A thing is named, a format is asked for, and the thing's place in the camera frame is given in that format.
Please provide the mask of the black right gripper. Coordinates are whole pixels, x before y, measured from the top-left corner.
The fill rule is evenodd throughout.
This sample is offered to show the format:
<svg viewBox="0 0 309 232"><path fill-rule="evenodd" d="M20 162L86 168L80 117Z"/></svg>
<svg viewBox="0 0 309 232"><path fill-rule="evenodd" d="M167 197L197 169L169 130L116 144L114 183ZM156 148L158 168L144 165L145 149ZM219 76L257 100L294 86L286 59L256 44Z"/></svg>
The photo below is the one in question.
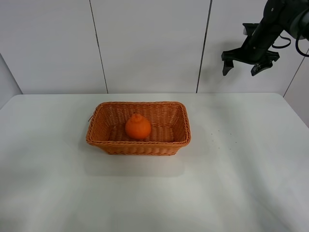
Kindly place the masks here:
<svg viewBox="0 0 309 232"><path fill-rule="evenodd" d="M278 24L244 23L244 34L247 36L242 46L229 51L224 51L221 55L223 66L223 76L226 76L234 68L233 61L246 64L255 64L251 69L251 75L255 76L260 72L273 66L272 61L280 58L279 53L269 51L275 40L280 35Z"/></svg>

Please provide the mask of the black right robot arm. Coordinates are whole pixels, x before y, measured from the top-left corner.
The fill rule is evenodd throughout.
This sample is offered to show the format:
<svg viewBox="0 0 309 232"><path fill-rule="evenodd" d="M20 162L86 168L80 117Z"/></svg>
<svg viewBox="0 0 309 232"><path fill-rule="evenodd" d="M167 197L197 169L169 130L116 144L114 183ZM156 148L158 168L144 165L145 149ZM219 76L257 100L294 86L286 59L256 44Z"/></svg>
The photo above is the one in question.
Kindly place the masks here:
<svg viewBox="0 0 309 232"><path fill-rule="evenodd" d="M260 23L244 23L246 40L240 48L224 51L221 55L223 75L234 68L233 61L253 65L251 75L269 69L280 55L269 51L270 47L283 49L289 45L275 46L274 42L283 31L295 39L297 52L308 57L299 49L299 41L309 39L309 2L307 0L269 0Z"/></svg>

